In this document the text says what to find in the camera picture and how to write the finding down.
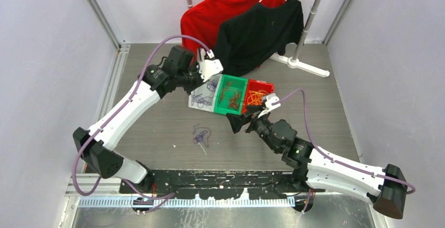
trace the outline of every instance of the white bracket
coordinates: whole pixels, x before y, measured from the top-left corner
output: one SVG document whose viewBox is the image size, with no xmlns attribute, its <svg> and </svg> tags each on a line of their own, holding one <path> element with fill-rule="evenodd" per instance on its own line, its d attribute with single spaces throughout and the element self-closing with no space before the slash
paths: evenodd
<svg viewBox="0 0 445 228">
<path fill-rule="evenodd" d="M 287 66 L 291 69 L 302 69 L 309 73 L 315 74 L 320 77 L 328 77 L 331 73 L 327 70 L 319 69 L 309 64 L 305 64 L 300 62 L 300 60 L 293 60 L 292 57 L 280 56 L 277 53 L 274 53 L 270 59 L 279 61 L 280 63 L 287 64 Z"/>
<path fill-rule="evenodd" d="M 198 63 L 199 73 L 201 74 L 203 82 L 207 82 L 212 76 L 217 75 L 223 71 L 223 65 L 221 64 L 221 62 L 218 59 L 205 59 L 206 54 L 210 59 L 215 57 L 211 50 L 205 52 L 204 49 L 201 49 Z"/>
</svg>

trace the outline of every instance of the orange string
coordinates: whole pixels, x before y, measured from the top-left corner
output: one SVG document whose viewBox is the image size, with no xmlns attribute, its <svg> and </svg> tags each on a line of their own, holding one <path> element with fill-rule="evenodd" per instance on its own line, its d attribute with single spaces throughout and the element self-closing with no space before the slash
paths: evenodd
<svg viewBox="0 0 445 228">
<path fill-rule="evenodd" d="M 247 105 L 249 105 L 249 106 L 262 105 L 262 103 L 263 103 L 262 97 L 267 94 L 269 94 L 269 93 L 265 90 L 259 90 L 259 91 L 249 90 L 249 97 L 247 98 Z"/>
</svg>

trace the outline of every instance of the purple string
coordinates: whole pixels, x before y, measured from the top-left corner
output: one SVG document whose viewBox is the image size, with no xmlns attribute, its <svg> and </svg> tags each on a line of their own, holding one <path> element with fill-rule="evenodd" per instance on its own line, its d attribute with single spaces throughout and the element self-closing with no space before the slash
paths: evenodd
<svg viewBox="0 0 445 228">
<path fill-rule="evenodd" d="M 215 82 L 214 80 L 211 80 L 211 81 L 207 82 L 207 89 L 210 90 L 210 91 L 215 92 L 217 86 L 218 86 L 218 83 Z"/>
<path fill-rule="evenodd" d="M 308 204 L 309 204 L 309 201 L 310 201 L 310 199 L 311 199 L 311 193 L 312 193 L 312 191 L 313 191 L 313 189 L 309 189 L 309 192 L 308 192 L 308 198 L 306 199 L 306 203 L 304 204 L 303 211 L 301 211 L 301 213 L 303 213 L 303 215 L 304 215 L 304 211 L 308 208 Z"/>
<path fill-rule="evenodd" d="M 301 93 L 303 94 L 304 123 L 305 123 L 305 125 L 306 125 L 306 132 L 308 133 L 309 140 L 311 141 L 311 143 L 312 143 L 312 145 L 314 146 L 314 148 L 315 148 L 315 149 L 316 149 L 316 150 L 317 150 L 323 157 L 325 157 L 326 159 L 328 159 L 328 160 L 330 160 L 330 161 L 333 161 L 333 162 L 335 162 L 335 163 L 338 163 L 338 164 L 340 164 L 340 165 L 343 165 L 343 166 L 345 166 L 345 167 L 347 167 L 347 168 L 349 168 L 349 169 L 352 169 L 352 170 L 355 170 L 355 171 L 358 171 L 358 172 L 361 172 L 361 173 L 364 173 L 364 174 L 367 174 L 367 175 L 371 175 L 372 177 L 379 177 L 379 178 L 383 178 L 383 179 L 385 179 L 385 180 L 389 180 L 389 181 L 397 182 L 397 183 L 400 183 L 400 184 L 402 184 L 402 185 L 408 186 L 408 187 L 411 188 L 411 190 L 408 191 L 408 192 L 406 192 L 407 194 L 413 194 L 413 193 L 416 191 L 416 187 L 414 187 L 414 185 L 412 185 L 412 184 L 409 183 L 409 182 L 405 182 L 405 181 L 402 181 L 402 180 L 400 180 L 400 179 L 392 178 L 392 177 L 389 177 L 389 176 L 387 176 L 387 175 L 382 175 L 382 174 L 376 174 L 376 175 L 374 175 L 372 172 L 369 172 L 369 171 L 366 171 L 366 170 L 363 170 L 363 169 L 354 167 L 354 166 L 349 165 L 349 164 L 346 164 L 346 163 L 344 163 L 344 162 L 342 162 L 342 161 L 334 160 L 332 157 L 330 157 L 330 156 L 328 156 L 326 153 L 324 153 L 324 152 L 320 149 L 320 147 L 319 147 L 317 144 L 315 144 L 314 140 L 312 139 L 311 131 L 309 130 L 309 121 L 308 121 L 308 112 L 307 112 L 306 94 L 304 93 L 304 90 L 303 90 L 303 89 L 296 89 L 296 90 L 294 90 L 293 92 L 289 93 L 287 96 L 285 96 L 284 98 L 282 98 L 281 100 L 272 103 L 272 105 L 274 106 L 274 105 L 276 105 L 276 104 L 278 104 L 278 103 L 281 103 L 281 102 L 285 101 L 286 99 L 290 98 L 292 95 L 294 95 L 295 93 L 297 93 L 298 91 L 301 91 Z"/>
<path fill-rule="evenodd" d="M 192 133 L 192 134 L 195 134 L 195 133 L 196 133 L 196 130 L 198 130 L 198 129 L 203 129 L 203 131 L 201 131 L 197 136 L 194 137 L 194 139 L 193 139 L 193 143 L 194 143 L 194 144 L 204 143 L 204 145 L 205 145 L 206 147 L 209 147 L 209 141 L 208 141 L 208 138 L 210 138 L 210 135 L 211 135 L 210 128 L 208 128 L 208 127 L 197 127 L 198 125 L 199 125 L 199 124 L 193 126 L 193 133 Z M 206 142 L 204 141 L 204 135 L 206 135 L 207 133 L 209 134 L 209 136 L 207 136 L 207 143 L 206 143 Z"/>
<path fill-rule="evenodd" d="M 74 163 L 72 165 L 71 168 L 71 177 L 72 177 L 72 184 L 74 186 L 74 188 L 76 189 L 77 193 L 79 193 L 80 195 L 83 196 L 87 196 L 87 195 L 91 195 L 97 188 L 97 186 L 99 185 L 100 182 L 100 177 L 97 179 L 96 183 L 94 184 L 93 188 L 91 189 L 91 191 L 89 192 L 83 192 L 80 187 L 79 184 L 77 183 L 77 176 L 76 176 L 76 168 L 77 168 L 77 164 L 79 164 L 79 159 L 81 157 L 81 155 L 83 154 L 83 152 L 85 151 L 85 149 L 88 147 L 88 145 L 91 143 L 91 141 L 99 134 L 99 132 L 101 131 L 101 129 L 104 129 L 108 123 L 110 123 L 110 121 L 116 117 L 116 115 L 122 111 L 122 109 L 124 109 L 124 107 L 131 101 L 131 99 L 134 97 L 134 95 L 137 92 L 137 89 L 139 88 L 139 85 L 142 82 L 142 78 L 144 77 L 145 71 L 147 70 L 147 67 L 149 66 L 149 62 L 150 60 L 153 58 L 154 54 L 156 54 L 156 52 L 159 50 L 159 48 L 166 43 L 167 41 L 174 39 L 174 38 L 186 38 L 186 39 L 190 39 L 193 40 L 197 43 L 199 43 L 206 51 L 210 51 L 210 49 L 200 40 L 192 37 L 192 36 L 188 36 L 188 35 L 174 35 L 174 36 L 170 36 L 169 38 L 166 38 L 165 40 L 163 40 L 162 42 L 160 42 L 152 51 L 152 53 L 150 54 L 150 56 L 147 59 L 147 62 L 145 62 L 144 67 L 142 68 L 141 74 L 139 75 L 139 78 L 137 80 L 136 83 L 136 87 L 134 88 L 133 92 L 130 94 L 129 98 L 127 101 L 124 102 L 124 104 L 122 104 L 111 116 L 110 118 L 108 118 L 101 126 L 100 129 L 98 129 L 96 132 L 93 133 L 93 135 L 91 135 L 86 142 L 82 145 L 82 147 L 80 148 L 79 152 L 77 153 L 75 159 L 74 159 Z"/>
<path fill-rule="evenodd" d="M 197 103 L 198 108 L 204 108 L 204 106 L 211 106 L 211 101 L 213 101 L 213 98 L 211 97 L 202 97 L 202 93 L 198 94 L 198 95 L 192 95 L 192 105 L 195 104 L 195 102 Z"/>
</svg>

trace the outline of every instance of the gray floor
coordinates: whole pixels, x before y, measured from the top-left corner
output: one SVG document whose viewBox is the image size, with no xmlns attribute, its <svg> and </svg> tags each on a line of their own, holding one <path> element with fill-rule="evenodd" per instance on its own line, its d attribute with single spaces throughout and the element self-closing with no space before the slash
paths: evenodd
<svg viewBox="0 0 445 228">
<path fill-rule="evenodd" d="M 115 102 L 131 88 L 155 46 L 131 45 Z M 152 63 L 159 63 L 172 46 L 163 46 Z M 287 55 L 291 55 L 293 49 L 293 45 L 288 46 Z M 314 141 L 326 150 L 358 161 L 326 47 L 305 45 L 300 59 L 329 70 L 331 75 L 322 78 L 267 60 L 244 77 L 273 83 L 279 97 L 296 88 L 304 88 L 308 96 L 309 122 Z M 151 169 L 290 170 L 281 161 L 281 156 L 273 154 L 255 133 L 233 134 L 225 116 L 190 109 L 187 101 L 187 94 L 182 88 L 166 95 L 127 131 L 117 151 L 143 162 Z M 275 122 L 279 119 L 285 119 L 298 131 L 299 137 L 308 140 L 300 94 L 272 112 L 270 120 Z M 207 155 L 193 143 L 193 125 L 198 123 L 211 129 Z"/>
</svg>

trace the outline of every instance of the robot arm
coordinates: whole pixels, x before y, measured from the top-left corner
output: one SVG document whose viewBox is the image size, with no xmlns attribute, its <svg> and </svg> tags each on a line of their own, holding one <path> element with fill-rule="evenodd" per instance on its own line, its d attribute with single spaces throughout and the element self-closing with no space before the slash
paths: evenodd
<svg viewBox="0 0 445 228">
<path fill-rule="evenodd" d="M 131 125 L 167 93 L 183 87 L 190 94 L 194 89 L 207 82 L 213 75 L 222 72 L 223 67 L 213 53 L 200 50 L 197 62 L 190 66 L 193 53 L 181 46 L 175 46 L 164 60 L 163 66 L 149 65 L 136 94 L 130 100 L 137 81 L 130 91 L 102 119 L 84 130 L 78 128 L 73 138 L 80 150 L 91 136 L 101 130 L 82 154 L 82 159 L 102 178 L 118 177 L 135 184 L 140 191 L 146 192 L 153 184 L 153 175 L 143 164 L 131 160 L 114 151 L 120 139 Z M 124 104 L 128 103 L 104 129 L 101 125 Z"/>
<path fill-rule="evenodd" d="M 339 192 L 373 205 L 383 215 L 395 219 L 403 217 L 407 187 L 380 177 L 405 181 L 397 166 L 389 164 L 386 168 L 374 167 L 317 147 L 332 161 L 327 159 L 312 143 L 297 137 L 297 131 L 285 120 L 276 123 L 268 120 L 270 111 L 280 106 L 272 106 L 277 101 L 275 94 L 269 94 L 263 98 L 262 106 L 246 106 L 248 111 L 241 116 L 227 114 L 233 132 L 237 133 L 243 125 L 249 124 L 246 133 L 255 131 L 274 153 L 283 154 L 281 160 L 294 169 L 291 183 L 298 191 L 319 189 Z M 350 167 L 371 172 L 372 175 Z"/>
</svg>

